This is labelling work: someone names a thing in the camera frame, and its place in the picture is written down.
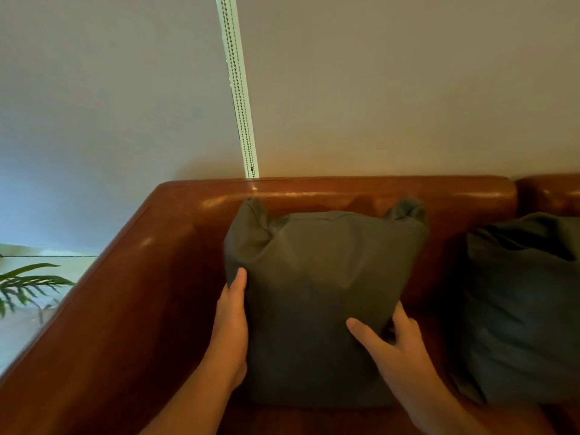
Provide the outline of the person's right forearm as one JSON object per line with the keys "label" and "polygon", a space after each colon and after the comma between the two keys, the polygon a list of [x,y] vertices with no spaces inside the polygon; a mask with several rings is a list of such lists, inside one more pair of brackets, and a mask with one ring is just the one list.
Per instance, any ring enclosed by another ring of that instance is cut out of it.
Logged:
{"label": "person's right forearm", "polygon": [[401,403],[423,435],[491,435],[439,379],[421,383]]}

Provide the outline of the person's right hand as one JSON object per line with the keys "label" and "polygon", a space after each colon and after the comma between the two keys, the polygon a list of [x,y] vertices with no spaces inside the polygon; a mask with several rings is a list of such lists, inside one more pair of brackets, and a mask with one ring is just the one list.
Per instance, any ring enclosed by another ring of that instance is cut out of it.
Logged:
{"label": "person's right hand", "polygon": [[419,325],[406,314],[402,302],[397,303],[392,319],[395,327],[395,344],[391,344],[395,347],[394,354],[372,359],[390,391],[401,403],[401,399],[421,383],[440,378],[427,353]]}

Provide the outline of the olive green cushion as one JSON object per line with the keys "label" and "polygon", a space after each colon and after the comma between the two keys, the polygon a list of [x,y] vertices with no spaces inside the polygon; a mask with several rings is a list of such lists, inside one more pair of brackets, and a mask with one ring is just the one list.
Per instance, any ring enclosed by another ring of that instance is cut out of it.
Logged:
{"label": "olive green cushion", "polygon": [[277,219],[261,200],[244,201],[223,248],[228,283],[239,268],[248,274],[246,399],[299,408],[394,404],[346,320],[388,335],[428,235],[417,199],[399,201],[382,217],[324,211]]}

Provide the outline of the green palm plant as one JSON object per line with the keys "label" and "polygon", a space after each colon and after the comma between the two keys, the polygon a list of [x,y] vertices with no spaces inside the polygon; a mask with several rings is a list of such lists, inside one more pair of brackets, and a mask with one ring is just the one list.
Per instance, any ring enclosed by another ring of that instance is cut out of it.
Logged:
{"label": "green palm plant", "polygon": [[52,301],[42,305],[39,299],[49,298],[47,289],[62,294],[64,289],[72,289],[75,282],[58,275],[33,275],[32,272],[57,267],[58,264],[35,263],[0,273],[0,319],[4,319],[7,313],[16,313],[18,307],[32,305],[43,325],[45,312],[58,306],[60,300],[50,298]]}

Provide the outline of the person's left forearm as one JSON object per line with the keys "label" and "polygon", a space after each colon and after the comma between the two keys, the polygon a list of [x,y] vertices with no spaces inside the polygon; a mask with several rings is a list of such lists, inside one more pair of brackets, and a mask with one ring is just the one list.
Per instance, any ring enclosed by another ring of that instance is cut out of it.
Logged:
{"label": "person's left forearm", "polygon": [[217,435],[238,370],[221,359],[204,359],[139,435]]}

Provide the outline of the dark teal cushion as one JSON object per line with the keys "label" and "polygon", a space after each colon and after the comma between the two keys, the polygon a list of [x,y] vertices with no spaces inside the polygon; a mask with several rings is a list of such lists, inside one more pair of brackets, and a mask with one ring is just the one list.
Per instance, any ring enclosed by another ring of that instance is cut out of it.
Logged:
{"label": "dark teal cushion", "polygon": [[531,213],[466,237],[454,384],[479,404],[580,399],[580,217]]}

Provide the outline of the brown leather sofa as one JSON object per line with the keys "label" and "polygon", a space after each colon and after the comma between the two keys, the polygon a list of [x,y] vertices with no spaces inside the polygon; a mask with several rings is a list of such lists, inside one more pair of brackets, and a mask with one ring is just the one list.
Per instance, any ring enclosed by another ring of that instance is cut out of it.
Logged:
{"label": "brown leather sofa", "polygon": [[402,294],[438,372],[466,233],[533,211],[580,216],[580,173],[297,177],[160,184],[0,378],[0,435],[136,435],[198,365],[226,282],[223,240],[246,198],[276,216],[379,216],[424,203],[430,237]]}

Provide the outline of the grey roller blind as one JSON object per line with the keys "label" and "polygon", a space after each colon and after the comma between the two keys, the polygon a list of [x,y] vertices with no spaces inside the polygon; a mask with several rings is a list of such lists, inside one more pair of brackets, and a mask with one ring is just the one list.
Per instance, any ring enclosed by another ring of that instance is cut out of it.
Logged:
{"label": "grey roller blind", "polygon": [[236,0],[261,177],[580,173],[580,0]]}
{"label": "grey roller blind", "polygon": [[0,0],[0,243],[99,253],[158,184],[244,177],[216,0]]}

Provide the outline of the person's left hand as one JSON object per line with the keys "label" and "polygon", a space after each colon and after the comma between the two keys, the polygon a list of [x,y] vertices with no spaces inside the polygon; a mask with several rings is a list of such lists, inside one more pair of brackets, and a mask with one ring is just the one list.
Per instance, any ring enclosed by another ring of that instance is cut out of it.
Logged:
{"label": "person's left hand", "polygon": [[217,301],[212,335],[204,361],[217,369],[218,377],[227,381],[232,392],[243,382],[247,372],[249,334],[247,318],[245,322],[235,322],[228,318],[226,292],[230,284],[224,285]]}

